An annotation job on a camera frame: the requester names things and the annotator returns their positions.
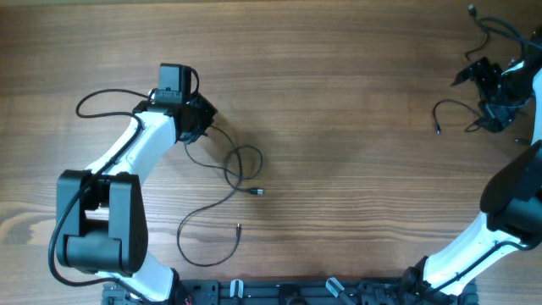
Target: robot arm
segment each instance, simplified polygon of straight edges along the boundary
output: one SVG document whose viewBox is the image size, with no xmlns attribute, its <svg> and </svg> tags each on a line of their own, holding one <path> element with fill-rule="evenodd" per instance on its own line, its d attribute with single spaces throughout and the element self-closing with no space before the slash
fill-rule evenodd
<svg viewBox="0 0 542 305">
<path fill-rule="evenodd" d="M 478 106 L 481 110 L 480 118 L 473 122 L 478 128 L 484 128 L 489 132 L 501 132 L 510 125 L 517 117 L 519 110 L 524 107 L 533 92 L 539 93 L 542 81 L 539 78 L 542 69 L 542 27 L 536 29 L 530 40 L 526 40 L 512 25 L 504 20 L 486 17 L 478 19 L 476 8 L 469 6 L 469 13 L 474 18 L 475 24 L 486 33 L 496 33 L 516 42 L 522 46 L 522 53 L 517 62 L 510 63 L 510 69 L 503 72 L 500 65 L 491 63 L 486 57 L 470 64 L 457 74 L 453 86 L 467 80 L 472 81 L 478 88 L 480 101 Z M 498 30 L 488 25 L 488 22 L 497 23 L 506 27 L 509 31 Z M 535 143 L 542 132 L 542 126 L 535 128 L 536 135 L 532 140 Z"/>
<path fill-rule="evenodd" d="M 507 254 L 530 250 L 542 237 L 542 141 L 495 175 L 480 201 L 482 212 L 448 247 L 431 255 L 423 267 L 423 280 L 432 288 L 456 278 L 483 261 L 462 278 L 442 288 L 447 295 L 458 296 L 475 276 Z"/>
<path fill-rule="evenodd" d="M 162 64 L 158 89 L 134 108 L 142 130 L 113 166 L 102 172 L 70 210 L 60 229 L 60 264 L 103 278 L 116 278 L 154 302 L 172 297 L 178 275 L 147 252 L 148 231 L 141 185 L 158 160 L 177 141 L 190 144 L 213 122 L 216 109 L 197 91 L 191 92 L 190 67 Z M 83 171 L 66 170 L 58 179 L 57 215 L 90 176 L 95 175 L 137 132 L 128 129 L 96 162 Z M 108 220 L 88 219 L 86 210 L 109 208 Z"/>
</svg>

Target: cable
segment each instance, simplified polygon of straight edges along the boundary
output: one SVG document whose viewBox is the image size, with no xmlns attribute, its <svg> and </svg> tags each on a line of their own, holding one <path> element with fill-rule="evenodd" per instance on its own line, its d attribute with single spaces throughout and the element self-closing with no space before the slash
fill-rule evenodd
<svg viewBox="0 0 542 305">
<path fill-rule="evenodd" d="M 467 59 L 467 61 L 468 61 L 469 63 L 472 62 L 472 60 L 471 60 L 471 58 L 470 58 L 470 55 L 471 55 L 472 53 L 476 53 L 476 52 L 478 52 L 478 51 L 484 49 L 485 46 L 487 46 L 487 44 L 489 43 L 489 40 L 491 39 L 491 35 L 489 34 L 488 31 L 486 31 L 486 30 L 482 30 L 482 31 L 484 31 L 484 33 L 485 33 L 485 40 L 484 40 L 484 42 L 483 42 L 479 47 L 475 47 L 474 49 L 465 52 L 465 58 Z"/>
<path fill-rule="evenodd" d="M 158 88 L 152 88 L 151 89 L 151 91 L 149 92 L 149 96 L 147 97 L 147 103 L 149 103 L 149 104 L 151 103 L 152 96 L 154 95 L 156 90 L 158 90 Z"/>
<path fill-rule="evenodd" d="M 135 116 L 133 113 L 129 112 L 109 112 L 104 114 L 82 114 L 80 112 L 80 108 L 83 105 L 85 101 L 87 101 L 89 98 L 94 97 L 98 94 L 107 93 L 107 92 L 122 92 L 122 93 L 129 93 L 136 95 L 138 97 L 144 97 L 147 98 L 147 95 L 141 94 L 139 92 L 125 90 L 125 89 L 105 89 L 100 91 L 95 91 L 86 97 L 83 97 L 79 103 L 77 104 L 77 107 L 75 108 L 75 114 L 77 114 L 78 117 L 82 119 L 94 119 L 94 118 L 103 118 L 103 117 L 109 117 L 109 116 L 129 116 L 132 119 L 135 119 L 137 122 L 137 128 L 134 132 L 134 135 L 96 172 L 94 173 L 91 178 L 87 182 L 83 184 L 83 186 L 74 194 L 74 196 L 71 198 L 71 200 L 68 202 L 66 209 L 62 212 L 60 215 L 60 218 L 58 219 L 57 225 L 54 228 L 53 235 L 51 236 L 51 240 L 49 242 L 49 250 L 48 250 L 48 262 L 49 262 L 49 270 L 51 271 L 51 274 L 55 279 L 57 279 L 59 282 L 72 287 L 82 287 L 82 286 L 90 286 L 105 282 L 114 282 L 115 284 L 122 286 L 130 293 L 138 296 L 141 300 L 144 302 L 150 302 L 150 300 L 146 299 L 141 293 L 137 292 L 135 289 L 131 288 L 130 286 L 126 285 L 125 283 L 121 282 L 120 279 L 109 277 L 109 278 L 101 278 L 96 280 L 88 280 L 88 281 L 82 281 L 82 282 L 74 282 L 71 280 L 65 279 L 57 270 L 57 267 L 55 265 L 54 260 L 54 249 L 57 245 L 57 239 L 58 235 L 60 234 L 60 231 L 62 229 L 62 226 L 64 225 L 64 221 L 69 215 L 69 212 L 74 207 L 75 203 L 81 199 L 83 194 L 86 192 L 86 190 L 94 183 L 100 175 L 106 171 L 111 165 L 113 165 L 116 160 L 124 153 L 124 151 L 136 140 L 136 138 L 139 136 L 141 130 L 143 129 L 143 122 L 141 119 L 137 116 Z"/>
<path fill-rule="evenodd" d="M 226 202 L 228 199 L 232 198 L 235 195 L 235 193 L 238 192 L 238 191 L 249 192 L 249 193 L 251 193 L 253 195 L 263 195 L 263 190 L 261 190 L 261 189 L 257 189 L 257 188 L 247 188 L 247 189 L 240 188 L 241 182 L 243 180 L 250 180 L 250 179 L 255 178 L 260 173 L 260 171 L 262 170 L 262 168 L 263 168 L 263 155 L 262 155 L 262 152 L 259 149 L 255 148 L 254 146 L 250 146 L 250 145 L 244 145 L 244 146 L 238 147 L 238 146 L 236 146 L 234 141 L 231 139 L 230 136 L 228 136 L 228 134 L 225 131 L 219 129 L 216 126 L 211 126 L 211 128 L 214 128 L 215 130 L 218 130 L 219 132 L 221 132 L 228 139 L 231 146 L 233 147 L 232 150 L 230 150 L 228 152 L 228 154 L 226 155 L 226 158 L 224 160 L 224 165 L 223 166 L 215 166 L 215 165 L 208 165 L 208 164 L 202 164 L 202 163 L 197 162 L 188 153 L 188 148 L 186 147 L 186 144 L 185 144 L 186 155 L 195 164 L 198 164 L 198 165 L 201 165 L 203 167 L 210 168 L 210 169 L 221 169 L 221 170 L 223 170 L 224 178 L 226 179 L 226 181 L 228 181 L 228 184 L 231 186 L 232 190 L 222 200 L 220 200 L 220 201 L 218 201 L 216 203 L 213 203 L 213 204 L 209 204 L 209 205 L 207 205 L 205 207 L 202 207 L 202 208 L 197 208 L 197 209 L 193 210 L 192 212 L 188 213 L 179 223 L 179 227 L 177 228 L 177 248 L 179 249 L 179 253 L 185 259 L 186 262 L 188 262 L 188 263 L 190 263 L 190 264 L 192 264 L 194 266 L 197 266 L 197 267 L 216 266 L 216 265 L 219 265 L 219 264 L 225 262 L 229 258 L 231 258 L 234 255 L 235 250 L 237 250 L 237 247 L 239 246 L 239 241 L 241 239 L 241 224 L 237 224 L 237 227 L 235 228 L 235 237 L 236 237 L 235 238 L 235 245 L 234 245 L 234 248 L 232 249 L 232 251 L 230 252 L 230 254 L 228 256 L 226 256 L 225 258 L 219 260 L 216 263 L 194 263 L 185 255 L 185 253 L 183 252 L 183 250 L 182 250 L 182 248 L 180 246 L 180 232 L 182 230 L 183 225 L 186 223 L 186 221 L 191 216 L 193 216 L 194 214 L 200 213 L 201 211 L 207 210 L 209 208 L 216 207 L 219 204 Z M 239 154 L 239 151 L 241 149 L 245 149 L 245 148 L 250 148 L 250 149 L 255 150 L 260 156 L 260 166 L 258 167 L 256 173 L 254 173 L 254 175 L 251 175 L 251 176 L 248 176 L 248 177 L 245 177 L 243 175 L 243 164 L 242 164 L 242 161 L 241 161 L 241 155 Z M 228 169 L 228 163 L 230 162 L 231 156 L 233 154 L 237 157 L 237 163 L 239 164 L 239 174 L 236 174 L 236 173 L 234 173 L 234 172 L 232 172 L 231 170 Z M 233 176 L 235 176 L 237 178 L 237 182 L 235 184 L 231 183 L 231 181 L 228 178 L 228 174 L 233 175 Z"/>
<path fill-rule="evenodd" d="M 478 265 L 480 265 L 485 259 L 487 259 L 489 256 L 491 256 L 491 254 L 495 253 L 496 251 L 498 251 L 499 249 L 501 249 L 504 246 L 512 246 L 512 247 L 515 247 L 519 251 L 529 251 L 529 250 L 532 250 L 534 248 L 534 247 L 531 247 L 531 246 L 520 246 L 517 243 L 512 242 L 512 241 L 498 242 L 489 251 L 487 251 L 484 255 L 482 255 L 479 259 L 474 261 L 474 263 L 471 263 L 471 265 L 468 266 L 466 269 L 464 269 L 461 273 L 458 273 L 456 276 L 454 276 L 450 280 L 446 281 L 446 283 L 438 286 L 437 288 L 433 289 L 432 291 L 420 295 L 420 298 L 417 301 L 411 303 L 410 305 L 419 304 L 419 303 L 421 303 L 423 301 L 424 298 L 433 296 L 435 293 L 445 289 L 447 286 L 449 286 L 449 285 L 453 284 L 454 282 L 460 280 L 463 276 L 467 275 L 474 268 L 476 268 Z"/>
<path fill-rule="evenodd" d="M 468 109 L 468 111 L 472 112 L 473 114 L 475 114 L 476 116 L 478 116 L 480 119 L 483 118 L 482 114 L 480 114 L 478 111 L 476 111 L 474 108 L 468 106 L 467 104 L 463 103 L 463 102 L 459 102 L 459 101 L 456 101 L 454 99 L 449 99 L 449 98 L 445 98 L 443 100 L 440 100 L 438 101 L 434 106 L 433 106 L 433 121 L 434 121 L 434 131 L 437 133 L 437 135 L 440 135 L 440 133 L 442 132 L 442 129 L 440 128 L 440 124 L 439 124 L 439 121 L 437 120 L 437 113 L 436 113 L 436 110 L 437 110 L 437 107 L 439 107 L 439 105 L 441 105 L 442 103 L 454 103 L 454 104 L 457 104 L 457 105 L 460 105 L 460 106 L 463 106 L 464 108 Z M 473 125 L 475 125 L 476 122 L 473 122 L 472 124 L 470 124 L 469 126 L 467 126 L 467 128 L 465 128 L 465 132 L 474 132 L 474 131 L 477 131 L 480 129 L 480 127 L 476 128 L 476 129 L 471 129 L 471 127 L 473 127 Z"/>
<path fill-rule="evenodd" d="M 480 47 L 474 48 L 473 50 L 468 51 L 468 52 L 465 53 L 465 58 L 467 58 L 467 60 L 469 62 L 471 62 L 470 54 L 475 53 L 477 51 L 480 51 L 484 47 L 486 47 L 486 45 L 488 44 L 488 42 L 490 40 L 490 34 L 489 34 L 490 32 L 499 34 L 499 35 L 504 36 L 504 37 L 506 37 L 508 39 L 512 39 L 515 42 L 519 42 L 519 45 L 520 45 L 520 48 L 521 48 L 521 56 L 520 56 L 519 60 L 517 60 L 517 62 L 521 62 L 522 60 L 524 60 L 524 58 L 526 56 L 526 49 L 525 49 L 526 45 L 530 45 L 530 46 L 538 48 L 539 50 L 542 50 L 542 46 L 540 46 L 540 45 L 538 45 L 538 44 L 536 44 L 534 42 L 531 42 L 530 40 L 527 40 L 527 39 L 523 38 L 521 33 L 519 32 L 519 30 L 517 30 L 516 27 L 514 27 L 510 23 L 504 21 L 503 19 L 496 18 L 496 17 L 484 17 L 484 18 L 481 18 L 481 19 L 477 19 L 478 12 L 476 11 L 476 8 L 473 5 L 469 5 L 468 12 L 471 15 L 471 17 L 473 17 L 473 20 L 474 20 L 474 23 L 476 24 L 476 26 L 478 28 L 480 28 L 480 30 L 482 30 L 486 34 L 485 41 Z M 489 23 L 489 22 L 496 23 L 497 25 L 503 26 L 504 28 L 506 28 L 508 30 L 508 32 L 505 32 L 503 30 L 499 30 L 499 29 L 496 29 L 495 27 L 487 25 L 487 23 Z"/>
</svg>

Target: black mounting base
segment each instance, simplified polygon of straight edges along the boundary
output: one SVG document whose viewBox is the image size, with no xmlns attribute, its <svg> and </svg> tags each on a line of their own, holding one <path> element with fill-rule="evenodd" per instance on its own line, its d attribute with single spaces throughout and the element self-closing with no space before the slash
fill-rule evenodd
<svg viewBox="0 0 542 305">
<path fill-rule="evenodd" d="M 475 283 L 467 285 L 458 298 L 446 302 L 418 302 L 419 296 L 407 294 L 401 300 L 395 294 L 400 278 L 341 281 L 344 293 L 356 305 L 478 305 Z M 171 305 L 345 305 L 326 288 L 325 281 L 246 282 L 242 298 L 230 297 L 230 282 L 182 280 L 174 300 L 157 302 Z M 129 292 L 115 284 L 104 285 L 102 305 L 141 304 Z"/>
</svg>

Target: cable connector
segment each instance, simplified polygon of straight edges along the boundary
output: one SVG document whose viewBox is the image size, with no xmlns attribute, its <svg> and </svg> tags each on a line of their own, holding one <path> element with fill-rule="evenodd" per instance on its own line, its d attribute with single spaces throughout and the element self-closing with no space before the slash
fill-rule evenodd
<svg viewBox="0 0 542 305">
<path fill-rule="evenodd" d="M 436 132 L 438 136 L 440 136 L 440 133 L 442 133 L 442 130 L 440 129 L 440 124 L 438 122 L 434 122 L 434 132 Z"/>
<path fill-rule="evenodd" d="M 257 187 L 253 187 L 252 189 L 248 190 L 249 193 L 256 196 L 263 196 L 263 189 L 259 189 Z"/>
<path fill-rule="evenodd" d="M 476 11 L 474 4 L 471 4 L 468 6 L 468 14 L 470 14 L 471 17 L 473 18 L 476 18 L 476 16 L 478 15 L 478 12 Z"/>
</svg>

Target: wooden table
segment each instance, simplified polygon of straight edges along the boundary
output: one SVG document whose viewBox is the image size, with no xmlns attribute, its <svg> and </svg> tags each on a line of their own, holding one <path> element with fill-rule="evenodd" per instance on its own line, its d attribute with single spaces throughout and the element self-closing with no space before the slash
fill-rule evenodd
<svg viewBox="0 0 542 305">
<path fill-rule="evenodd" d="M 181 145 L 143 187 L 150 251 L 182 279 L 285 280 L 398 276 L 439 251 L 478 213 L 490 177 L 524 147 L 532 120 L 506 132 L 465 134 L 472 83 L 450 87 L 463 53 L 484 38 L 466 1 L 244 2 L 0 8 L 0 303 L 96 304 L 100 286 L 69 288 L 47 267 L 56 180 L 83 169 L 119 137 L 127 119 L 79 119 L 76 103 L 103 88 L 147 92 L 160 63 L 188 64 L 219 110 L 216 125 L 262 149 L 265 169 L 238 194 L 183 230 L 187 255 L 222 258 L 243 224 L 235 256 L 196 268 L 175 246 L 192 209 L 228 191 L 220 172 L 193 164 Z M 528 35 L 540 1 L 477 3 Z M 486 51 L 506 66 L 515 43 Z M 87 113 L 131 110 L 119 94 Z M 190 146 L 204 163 L 228 149 L 216 132 Z M 63 269 L 76 280 L 89 278 Z M 513 253 L 478 278 L 482 304 L 534 304 L 542 253 Z"/>
</svg>

